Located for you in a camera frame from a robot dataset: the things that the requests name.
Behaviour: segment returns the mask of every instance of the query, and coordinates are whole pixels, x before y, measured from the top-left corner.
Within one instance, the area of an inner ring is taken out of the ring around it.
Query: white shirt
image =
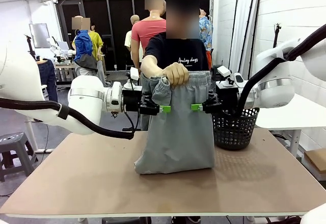
[[[126,34],[126,39],[124,41],[124,45],[126,47],[130,47],[131,48],[131,31],[128,31],[127,34]],[[141,63],[143,60],[143,47],[142,47],[142,44],[141,42],[139,42],[139,63]]]

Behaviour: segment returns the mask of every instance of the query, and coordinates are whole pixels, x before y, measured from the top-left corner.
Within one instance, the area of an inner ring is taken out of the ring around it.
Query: dark pants
[[[38,64],[40,77],[41,77],[41,84],[47,85],[46,90],[49,94],[49,100],[51,101],[58,101],[57,95],[57,86],[56,86],[56,75],[55,75],[55,67],[51,60],[48,60],[45,63]]]

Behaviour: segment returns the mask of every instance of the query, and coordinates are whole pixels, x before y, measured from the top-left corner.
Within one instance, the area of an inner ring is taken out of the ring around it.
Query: yellow shirt
[[[102,39],[101,39],[100,35],[97,32],[88,32],[88,35],[90,36],[92,44],[93,44],[92,55],[97,60],[98,47],[103,46]]]

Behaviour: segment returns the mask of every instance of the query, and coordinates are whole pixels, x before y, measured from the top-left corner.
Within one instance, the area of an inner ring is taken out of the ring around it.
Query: black t-shirt
[[[188,71],[208,70],[206,49],[200,39],[167,39],[166,32],[162,32],[150,39],[146,55],[155,56],[161,69],[177,62]]]

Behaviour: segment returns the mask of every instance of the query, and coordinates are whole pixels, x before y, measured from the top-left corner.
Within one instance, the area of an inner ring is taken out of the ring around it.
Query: gray shorts
[[[208,99],[210,73],[190,72],[189,82],[173,90],[166,77],[147,79],[142,75],[142,84],[156,104],[171,106],[171,112],[149,117],[147,144],[135,162],[136,172],[173,173],[214,167],[211,115],[191,110],[191,104]]]

